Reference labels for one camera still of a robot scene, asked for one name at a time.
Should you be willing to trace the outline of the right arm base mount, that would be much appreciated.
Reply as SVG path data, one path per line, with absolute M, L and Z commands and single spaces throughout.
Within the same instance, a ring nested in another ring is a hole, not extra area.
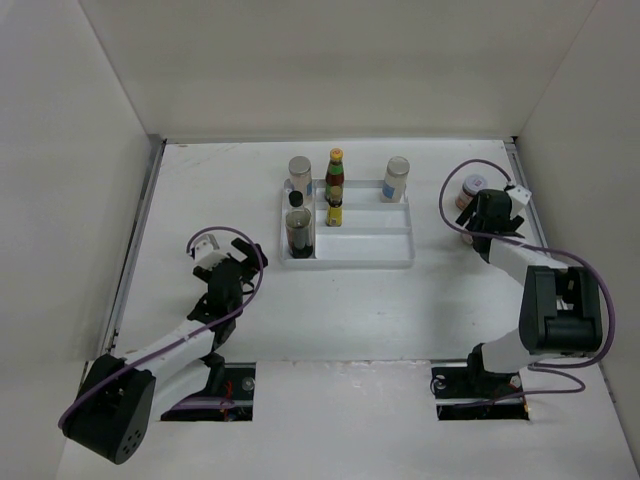
M 465 362 L 436 362 L 431 365 L 430 389 L 440 421 L 529 420 L 519 373 L 490 374 L 471 378 Z

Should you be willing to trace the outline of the tall white spice jar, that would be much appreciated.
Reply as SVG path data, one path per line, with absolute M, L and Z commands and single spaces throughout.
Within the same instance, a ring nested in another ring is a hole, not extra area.
M 389 159 L 381 188 L 383 202 L 398 203 L 406 189 L 406 181 L 410 171 L 409 161 L 402 156 Z

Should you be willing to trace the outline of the yellow cap sauce bottle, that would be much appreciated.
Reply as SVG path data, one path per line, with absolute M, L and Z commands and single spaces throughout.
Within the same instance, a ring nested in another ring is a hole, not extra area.
M 325 175 L 325 199 L 328 200 L 333 187 L 343 187 L 344 184 L 344 165 L 343 150 L 334 148 L 329 154 L 329 163 Z

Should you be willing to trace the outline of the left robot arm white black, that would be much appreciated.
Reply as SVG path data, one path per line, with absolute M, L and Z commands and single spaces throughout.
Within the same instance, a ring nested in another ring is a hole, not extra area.
M 222 253 L 210 235 L 191 245 L 194 276 L 206 290 L 179 326 L 125 356 L 91 365 L 76 400 L 63 413 L 63 435 L 113 464 L 126 462 L 158 421 L 249 421 L 256 368 L 229 364 L 219 348 L 255 297 L 268 260 L 243 238 Z

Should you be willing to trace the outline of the small yellow label bottle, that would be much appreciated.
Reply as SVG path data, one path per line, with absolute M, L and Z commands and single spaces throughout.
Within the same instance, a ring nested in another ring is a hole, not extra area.
M 326 224 L 329 227 L 340 227 L 343 216 L 343 189 L 341 186 L 332 186 L 330 188 L 327 202 Z

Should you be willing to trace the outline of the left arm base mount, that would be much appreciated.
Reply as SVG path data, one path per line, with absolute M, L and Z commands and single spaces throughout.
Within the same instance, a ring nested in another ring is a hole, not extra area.
M 205 387 L 160 416 L 163 422 L 242 422 L 253 419 L 255 363 L 218 365 Z

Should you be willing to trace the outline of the white powder jar silver lid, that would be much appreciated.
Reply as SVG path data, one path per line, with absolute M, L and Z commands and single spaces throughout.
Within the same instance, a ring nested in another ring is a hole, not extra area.
M 303 204 L 309 205 L 314 192 L 310 160 L 305 156 L 295 156 L 289 161 L 288 169 L 293 189 L 302 194 Z

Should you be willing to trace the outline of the glass bottle black cap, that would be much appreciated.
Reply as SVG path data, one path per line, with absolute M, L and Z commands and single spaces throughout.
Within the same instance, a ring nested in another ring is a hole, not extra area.
M 294 259 L 310 258 L 314 250 L 311 211 L 304 205 L 304 196 L 300 191 L 291 191 L 288 201 L 285 229 L 289 253 Z

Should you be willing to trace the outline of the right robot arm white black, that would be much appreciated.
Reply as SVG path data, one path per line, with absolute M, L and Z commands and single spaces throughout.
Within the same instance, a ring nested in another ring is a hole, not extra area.
M 583 266 L 569 266 L 527 244 L 518 234 L 519 211 L 530 195 L 513 187 L 484 189 L 456 219 L 473 250 L 523 287 L 517 328 L 476 345 L 467 357 L 464 384 L 473 397 L 508 395 L 508 381 L 546 358 L 597 352 L 603 341 L 599 285 Z

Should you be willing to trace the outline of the white divided organizer tray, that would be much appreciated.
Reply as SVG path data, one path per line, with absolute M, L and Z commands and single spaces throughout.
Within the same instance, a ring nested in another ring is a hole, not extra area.
M 382 200 L 380 180 L 347 180 L 344 184 L 343 223 L 326 225 L 325 182 L 313 181 L 308 209 L 314 220 L 313 253 L 296 259 L 289 252 L 286 227 L 280 227 L 279 257 L 294 270 L 402 269 L 415 260 L 410 202 L 404 194 L 397 203 Z

